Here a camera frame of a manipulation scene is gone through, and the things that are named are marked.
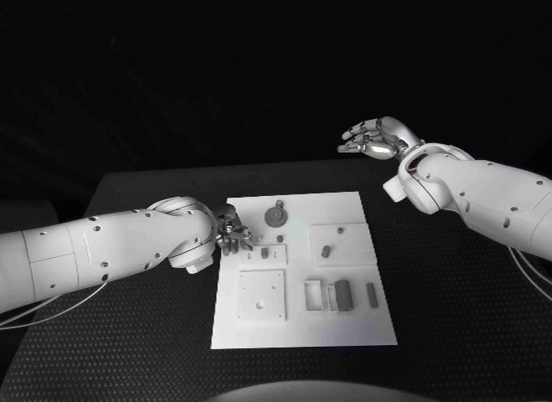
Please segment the table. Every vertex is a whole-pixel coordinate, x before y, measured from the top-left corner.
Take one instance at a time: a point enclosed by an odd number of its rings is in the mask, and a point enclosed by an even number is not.
[[[219,262],[196,275],[166,262],[29,329],[3,400],[197,401],[291,379],[360,382],[435,399],[552,400],[552,304],[507,249],[454,213],[428,216],[390,201],[382,184],[396,166],[354,157],[114,173],[86,216],[177,195],[213,206],[228,197],[359,191],[399,346],[210,350]],[[91,291],[60,297],[36,318]]]

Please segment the robotic arm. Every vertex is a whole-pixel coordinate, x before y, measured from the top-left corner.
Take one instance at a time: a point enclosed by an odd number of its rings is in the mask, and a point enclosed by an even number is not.
[[[425,214],[454,211],[471,230],[552,261],[552,180],[475,161],[452,146],[426,144],[392,117],[364,121],[341,138],[339,152],[399,160],[398,175],[385,183],[395,202],[408,198]]]
[[[213,262],[215,241],[225,255],[252,250],[235,208],[213,213],[189,197],[0,234],[0,313],[147,271],[164,258],[194,274]]]

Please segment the cable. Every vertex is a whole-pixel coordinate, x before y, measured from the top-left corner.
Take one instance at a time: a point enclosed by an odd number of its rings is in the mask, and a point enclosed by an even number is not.
[[[545,280],[545,282],[546,282],[549,285],[552,285],[552,280],[549,280],[549,279],[545,277],[545,275],[543,275],[543,274],[536,270],[536,268],[532,266],[532,263],[526,260],[526,257],[523,256],[523,253],[522,253],[519,250],[516,250],[516,251],[517,251],[517,254],[520,255],[520,258],[522,258],[523,261],[526,262],[529,268],[530,268],[532,271],[535,272],[535,275],[536,275],[542,280]]]
[[[519,264],[519,261],[517,261],[517,257],[514,256],[514,254],[513,254],[513,249],[507,246],[507,249],[509,249],[509,252],[511,253],[511,257],[513,257],[513,260],[514,260],[514,263],[517,264],[517,267],[519,267],[519,269],[520,269],[520,272],[522,272],[522,274],[523,274],[523,276],[526,277],[526,279],[532,282],[532,285],[535,286],[535,288],[537,289],[537,291],[540,292],[540,294],[547,298],[547,300],[552,302],[552,297],[550,297],[550,295],[539,288],[539,285],[533,282],[533,279],[529,277],[529,275],[526,274],[526,270],[523,269],[523,267],[520,266],[520,264]]]
[[[40,307],[46,306],[59,296],[50,297],[45,302],[42,302],[37,306],[32,307],[29,310],[22,312],[17,316],[13,316],[7,320],[3,320],[0,322],[0,327],[7,324],[11,321],[16,321],[19,318],[22,318],[24,315],[27,315],[30,312],[35,312]]]
[[[45,318],[43,320],[40,320],[40,321],[30,322],[30,323],[23,324],[23,325],[13,325],[11,327],[3,327],[3,328],[0,328],[0,331],[4,330],[4,329],[16,329],[16,328],[29,327],[30,325],[40,324],[40,322],[45,322],[45,321],[47,321],[47,320],[52,320],[52,319],[56,318],[58,316],[62,316],[69,310],[72,310],[73,308],[76,308],[76,307],[101,291],[101,289],[102,289],[102,287],[104,287],[105,285],[107,285],[107,282],[102,283],[101,287],[91,293],[89,296],[86,296],[85,299],[82,299],[82,301],[79,301],[72,307],[66,308],[62,312],[59,312],[58,314],[55,314],[52,317],[47,317],[47,318]],[[52,299],[46,300],[46,301],[43,302],[43,304],[40,304],[39,306],[36,306],[36,308],[35,308],[33,310],[37,310],[37,308],[40,308],[43,305],[49,304],[56,298],[58,298],[58,296],[56,296],[56,297],[52,297]],[[0,326],[4,325],[7,322],[13,321],[16,318],[20,318],[22,316],[24,316],[27,313],[29,313],[29,312],[23,312],[23,313],[22,313],[20,315],[17,315],[14,318],[10,318],[10,319],[6,320],[4,322],[0,322]]]

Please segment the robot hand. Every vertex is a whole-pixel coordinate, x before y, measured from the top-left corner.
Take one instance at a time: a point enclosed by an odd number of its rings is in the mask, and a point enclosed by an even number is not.
[[[229,253],[236,254],[239,249],[252,251],[251,231],[246,226],[242,226],[242,221],[235,212],[235,206],[223,204],[213,212],[218,218],[216,240],[223,255],[229,255]]]
[[[339,146],[339,152],[362,152],[380,160],[392,157],[402,160],[424,143],[393,117],[382,117],[356,124],[341,134],[341,139],[347,142]]]

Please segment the black mat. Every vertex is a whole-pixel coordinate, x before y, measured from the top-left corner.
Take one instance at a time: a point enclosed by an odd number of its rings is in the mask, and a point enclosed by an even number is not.
[[[210,350],[218,267],[167,263],[107,285],[76,310],[33,327],[3,400],[199,401],[246,385],[334,379],[447,400],[552,400],[552,304],[507,249],[449,212],[428,216],[382,189],[396,162],[344,161],[108,175],[88,215],[190,195],[359,191],[385,284],[396,347]],[[46,317],[89,290],[63,296]]]

